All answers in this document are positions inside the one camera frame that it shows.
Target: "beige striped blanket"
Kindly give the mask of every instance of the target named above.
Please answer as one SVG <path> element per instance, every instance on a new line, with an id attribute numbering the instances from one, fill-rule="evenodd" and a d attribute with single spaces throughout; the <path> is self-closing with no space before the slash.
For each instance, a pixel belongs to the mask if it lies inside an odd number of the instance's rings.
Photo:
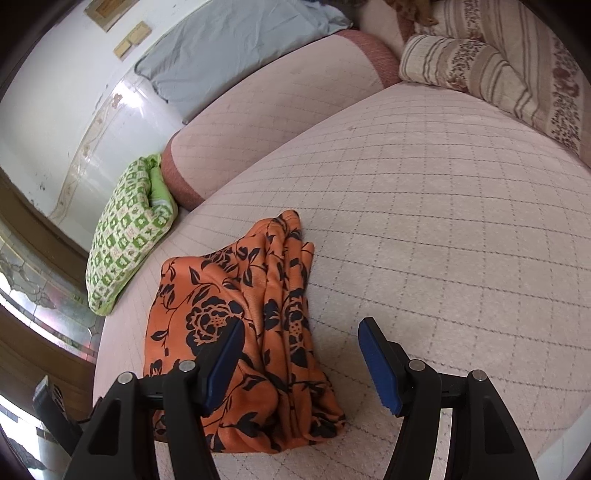
<path id="1" fill-rule="evenodd" d="M 400 78 L 470 93 L 591 166 L 591 88 L 558 37 L 519 0 L 442 0 L 417 25 Z"/>

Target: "pillow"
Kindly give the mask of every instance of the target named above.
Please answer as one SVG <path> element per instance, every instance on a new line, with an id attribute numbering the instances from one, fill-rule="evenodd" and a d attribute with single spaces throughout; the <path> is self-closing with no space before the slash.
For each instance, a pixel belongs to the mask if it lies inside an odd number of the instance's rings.
<path id="1" fill-rule="evenodd" d="M 109 314 L 117 295 L 177 216 L 160 162 L 160 155 L 133 161 L 100 216 L 86 267 L 88 303 L 97 315 Z"/>
<path id="2" fill-rule="evenodd" d="M 433 16 L 404 49 L 403 80 L 486 100 L 591 166 L 591 86 L 547 25 L 519 0 L 444 0 Z"/>
<path id="3" fill-rule="evenodd" d="M 335 7 L 301 0 L 214 0 L 167 33 L 135 72 L 185 123 L 263 65 L 349 28 Z"/>
<path id="4" fill-rule="evenodd" d="M 162 155 L 168 188 L 188 210 L 265 155 L 398 80 L 377 38 L 345 30 L 253 73 L 173 137 Z"/>

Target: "metal screw head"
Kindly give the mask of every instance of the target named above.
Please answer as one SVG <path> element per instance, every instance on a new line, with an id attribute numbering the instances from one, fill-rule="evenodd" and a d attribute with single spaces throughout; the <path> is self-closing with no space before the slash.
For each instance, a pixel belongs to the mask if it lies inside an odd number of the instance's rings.
<path id="1" fill-rule="evenodd" d="M 408 366 L 410 367 L 410 370 L 414 370 L 415 372 L 422 372 L 423 370 L 425 370 L 425 362 L 423 362 L 422 360 L 411 360 L 408 363 Z"/>
<path id="2" fill-rule="evenodd" d="M 123 372 L 120 376 L 117 377 L 117 382 L 122 385 L 131 382 L 134 379 L 134 375 L 131 372 Z"/>
<path id="3" fill-rule="evenodd" d="M 193 368 L 195 368 L 196 364 L 193 360 L 183 360 L 179 363 L 178 369 L 181 372 L 190 372 Z"/>
<path id="4" fill-rule="evenodd" d="M 479 382 L 484 382 L 484 380 L 488 378 L 486 372 L 482 370 L 473 370 L 472 376 L 474 377 L 474 380 L 478 380 Z"/>

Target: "blue gripper pad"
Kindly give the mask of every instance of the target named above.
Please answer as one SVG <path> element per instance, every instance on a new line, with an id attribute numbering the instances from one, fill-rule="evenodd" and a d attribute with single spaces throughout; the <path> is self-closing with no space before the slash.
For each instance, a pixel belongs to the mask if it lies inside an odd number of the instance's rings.
<path id="1" fill-rule="evenodd" d="M 226 395 L 236 364 L 244 348 L 244 323 L 241 320 L 228 325 L 230 332 L 217 340 L 221 349 L 210 368 L 205 368 L 200 375 L 205 376 L 205 398 L 202 402 L 203 415 L 209 416 L 218 408 Z"/>
<path id="2" fill-rule="evenodd" d="M 397 415 L 402 409 L 402 399 L 398 394 L 398 380 L 391 356 L 395 355 L 388 341 L 373 318 L 361 320 L 358 331 L 359 347 L 374 381 L 379 399 L 384 407 Z"/>

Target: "green patterned pillow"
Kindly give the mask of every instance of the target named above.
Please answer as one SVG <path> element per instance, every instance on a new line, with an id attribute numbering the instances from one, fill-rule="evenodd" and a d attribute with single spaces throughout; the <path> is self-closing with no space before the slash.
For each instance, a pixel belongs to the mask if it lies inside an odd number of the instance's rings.
<path id="1" fill-rule="evenodd" d="M 86 266 L 90 309 L 108 315 L 178 214 L 160 171 L 160 155 L 141 157 L 120 176 L 99 219 Z"/>

